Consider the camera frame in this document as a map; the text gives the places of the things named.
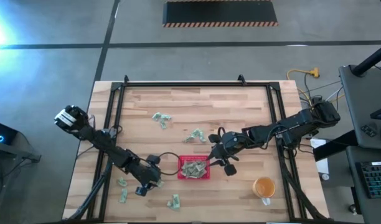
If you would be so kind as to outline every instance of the wooden table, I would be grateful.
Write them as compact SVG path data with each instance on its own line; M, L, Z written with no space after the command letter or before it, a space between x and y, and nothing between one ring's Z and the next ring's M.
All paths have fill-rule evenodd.
M294 81L280 81L287 116L301 109ZM96 82L89 114L96 118L101 129L105 119L111 82ZM277 118L280 118L276 100ZM116 109L113 108L112 123ZM172 116L167 129L151 119L156 112ZM208 155L212 144L200 141L183 143L190 133L200 128L205 137L217 133L218 127L240 132L241 128L271 123L268 98L262 87L142 87L126 88L120 125L124 131L118 135L117 145L131 149L140 157L166 151L178 155ZM82 142L79 153L90 146ZM78 158L68 192L63 217L69 217L88 195L95 171L98 151L92 149ZM139 182L132 175L124 175L113 168L106 222L265 222L288 221L283 183L275 141L267 150L251 149L238 153L239 162L233 162L237 174L226 176L222 167L211 167L210 180L178 180L177 176L162 175L161 189L153 189L146 197L134 194ZM298 152L296 156L301 186L318 210L328 217L328 211L313 155ZM175 172L177 158L162 157L164 172ZM252 192L253 182L263 176L275 181L276 193L271 205L265 206ZM117 179L124 177L129 183L126 203L119 203L121 187ZM296 214L299 213L293 190ZM180 211L166 207L172 194L179 194Z

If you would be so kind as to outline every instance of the red basket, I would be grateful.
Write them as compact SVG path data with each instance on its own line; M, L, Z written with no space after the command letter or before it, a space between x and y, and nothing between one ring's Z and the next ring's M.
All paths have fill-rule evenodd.
M179 156L179 161L178 161L178 169L181 168L181 164L184 164L185 161L205 161L207 159L207 156ZM181 171L178 172L178 179L183 179L183 180L209 180L210 179L210 161L206 161L206 174L204 174L201 178L186 178L181 174Z

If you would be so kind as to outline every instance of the concrete floor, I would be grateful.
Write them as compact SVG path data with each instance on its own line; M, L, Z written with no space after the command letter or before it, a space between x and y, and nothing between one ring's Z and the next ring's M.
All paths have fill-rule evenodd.
M164 29L162 3L120 3L111 43L217 41L381 40L381 3L373 0L273 0L279 27ZM0 44L100 44L113 0L0 0ZM204 47L110 49L102 80L282 80L292 68L320 69L310 88L338 81L341 65L357 64L379 45L316 47ZM78 141L55 127L66 105L87 108L100 49L0 50L0 122L22 131L42 154L8 188L0 223L42 223L61 218ZM291 75L304 88L303 74ZM313 92L328 97L337 83ZM350 129L347 103L341 122L319 133L335 138ZM349 188L325 187L331 217L361 222L346 206ZM343 197L342 203L336 203Z

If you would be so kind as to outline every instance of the black floor mat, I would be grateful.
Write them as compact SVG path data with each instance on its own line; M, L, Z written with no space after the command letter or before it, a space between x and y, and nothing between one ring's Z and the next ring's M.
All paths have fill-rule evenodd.
M163 27L277 26L270 0L185 0L164 4Z

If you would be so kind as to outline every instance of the orange cup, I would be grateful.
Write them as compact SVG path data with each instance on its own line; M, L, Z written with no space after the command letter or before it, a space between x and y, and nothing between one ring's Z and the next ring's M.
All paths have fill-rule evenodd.
M271 203L270 197L275 194L275 183L269 177L260 177L256 181L254 181L253 192L257 197L260 197L265 205L269 205Z

